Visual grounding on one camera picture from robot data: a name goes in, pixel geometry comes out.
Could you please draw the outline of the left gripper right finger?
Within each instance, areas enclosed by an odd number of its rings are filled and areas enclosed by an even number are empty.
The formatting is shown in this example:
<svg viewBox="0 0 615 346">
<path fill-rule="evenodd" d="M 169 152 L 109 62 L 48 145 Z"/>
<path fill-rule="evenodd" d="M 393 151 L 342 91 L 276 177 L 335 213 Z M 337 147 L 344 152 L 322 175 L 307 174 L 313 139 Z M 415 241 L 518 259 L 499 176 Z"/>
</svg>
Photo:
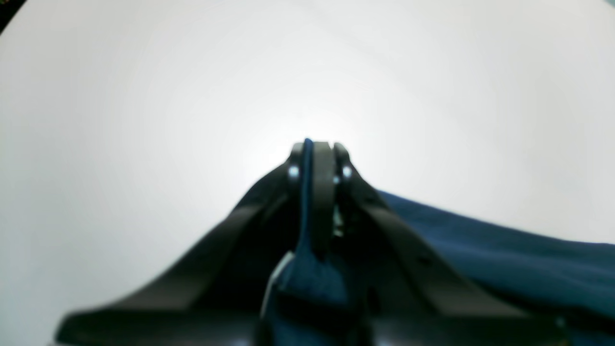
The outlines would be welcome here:
<svg viewBox="0 0 615 346">
<path fill-rule="evenodd" d="M 342 219 L 342 253 L 381 257 L 345 296 L 370 346 L 568 346 L 555 317 L 516 308 L 455 271 L 356 172 L 343 145 L 310 142 L 310 249 L 332 254 Z"/>
</svg>

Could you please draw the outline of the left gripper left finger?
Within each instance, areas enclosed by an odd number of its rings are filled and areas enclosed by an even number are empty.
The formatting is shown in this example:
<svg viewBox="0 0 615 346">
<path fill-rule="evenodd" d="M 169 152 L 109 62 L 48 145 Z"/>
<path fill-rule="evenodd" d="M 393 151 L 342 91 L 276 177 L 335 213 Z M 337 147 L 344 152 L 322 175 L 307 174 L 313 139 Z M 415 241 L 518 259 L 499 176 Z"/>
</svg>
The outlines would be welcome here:
<svg viewBox="0 0 615 346">
<path fill-rule="evenodd" d="M 69 313 L 58 346 L 267 346 L 270 276 L 299 238 L 303 144 L 163 274 L 127 297 Z"/>
</svg>

